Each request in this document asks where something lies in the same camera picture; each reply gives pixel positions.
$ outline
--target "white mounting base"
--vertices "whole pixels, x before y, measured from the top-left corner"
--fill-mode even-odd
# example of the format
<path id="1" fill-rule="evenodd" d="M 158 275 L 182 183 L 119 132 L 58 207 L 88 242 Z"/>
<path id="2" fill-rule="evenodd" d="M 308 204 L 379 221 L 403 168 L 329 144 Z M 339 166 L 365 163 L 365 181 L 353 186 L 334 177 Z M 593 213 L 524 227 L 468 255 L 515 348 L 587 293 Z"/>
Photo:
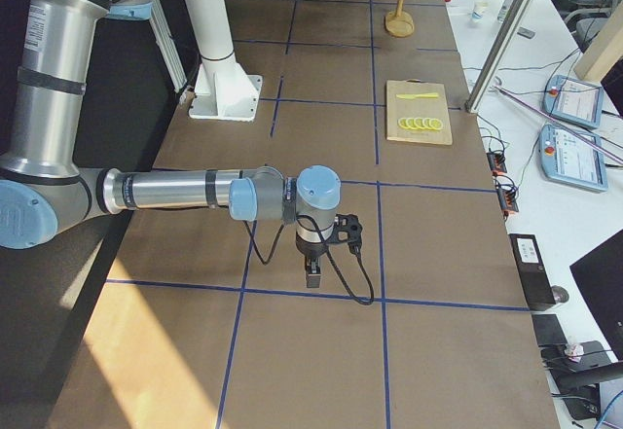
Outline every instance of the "white mounting base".
<path id="1" fill-rule="evenodd" d="M 189 115 L 198 120 L 253 121 L 257 111 L 262 76 L 247 76 L 238 63 L 234 74 L 214 73 L 214 90 L 209 87 L 203 65 L 195 85 L 195 99 Z"/>

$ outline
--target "wooden base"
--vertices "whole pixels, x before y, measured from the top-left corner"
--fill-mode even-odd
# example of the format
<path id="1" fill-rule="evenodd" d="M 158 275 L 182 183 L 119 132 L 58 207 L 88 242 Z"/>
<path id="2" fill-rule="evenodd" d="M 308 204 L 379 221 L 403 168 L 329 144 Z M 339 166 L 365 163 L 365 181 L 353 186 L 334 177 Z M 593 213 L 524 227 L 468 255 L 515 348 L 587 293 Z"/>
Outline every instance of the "wooden base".
<path id="1" fill-rule="evenodd" d="M 408 37 L 413 34 L 415 29 L 416 27 L 409 13 L 403 11 L 397 16 L 396 12 L 392 11 L 385 15 L 385 30 L 393 37 Z"/>

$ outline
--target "label on robot arm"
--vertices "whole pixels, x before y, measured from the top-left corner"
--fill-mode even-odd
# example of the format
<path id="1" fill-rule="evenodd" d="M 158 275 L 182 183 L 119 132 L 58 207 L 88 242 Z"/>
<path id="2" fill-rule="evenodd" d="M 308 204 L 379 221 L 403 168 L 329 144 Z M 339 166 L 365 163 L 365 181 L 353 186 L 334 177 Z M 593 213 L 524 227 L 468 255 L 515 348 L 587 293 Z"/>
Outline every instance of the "label on robot arm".
<path id="1" fill-rule="evenodd" d="M 517 247 L 519 247 L 519 254 L 522 257 L 522 262 L 524 264 L 538 264 L 536 248 L 534 247 L 534 242 L 531 239 L 518 237 Z"/>
<path id="2" fill-rule="evenodd" d="M 28 26 L 24 47 L 40 53 L 46 46 L 48 34 L 48 9 L 41 6 L 30 6 L 28 12 Z"/>

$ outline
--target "wooden board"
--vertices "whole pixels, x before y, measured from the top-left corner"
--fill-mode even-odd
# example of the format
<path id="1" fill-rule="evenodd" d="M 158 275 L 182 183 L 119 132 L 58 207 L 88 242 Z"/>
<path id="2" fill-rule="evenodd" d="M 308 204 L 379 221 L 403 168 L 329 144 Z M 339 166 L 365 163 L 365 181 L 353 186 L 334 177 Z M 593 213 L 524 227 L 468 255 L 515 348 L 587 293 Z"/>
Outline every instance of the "wooden board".
<path id="1" fill-rule="evenodd" d="M 443 84 L 387 81 L 387 140 L 420 144 L 452 145 L 452 130 Z M 397 94 L 437 93 L 437 98 L 398 98 Z M 438 118 L 441 130 L 408 130 L 398 125 L 401 118 Z"/>

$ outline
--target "blue tablet device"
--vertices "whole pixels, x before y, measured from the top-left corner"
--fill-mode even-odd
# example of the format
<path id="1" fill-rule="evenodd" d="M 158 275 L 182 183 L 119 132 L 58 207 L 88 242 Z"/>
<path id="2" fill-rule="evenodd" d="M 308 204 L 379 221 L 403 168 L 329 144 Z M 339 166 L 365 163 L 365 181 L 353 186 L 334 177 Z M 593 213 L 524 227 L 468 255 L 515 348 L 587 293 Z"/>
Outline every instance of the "blue tablet device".
<path id="1" fill-rule="evenodd" d="M 604 88 L 567 76 L 554 76 L 543 96 L 545 113 L 554 118 L 597 129 L 602 119 Z"/>
<path id="2" fill-rule="evenodd" d="M 580 132 L 597 145 L 599 135 Z M 607 190 L 604 156 L 572 134 L 553 125 L 545 125 L 540 134 L 541 166 L 548 178 L 589 191 Z"/>

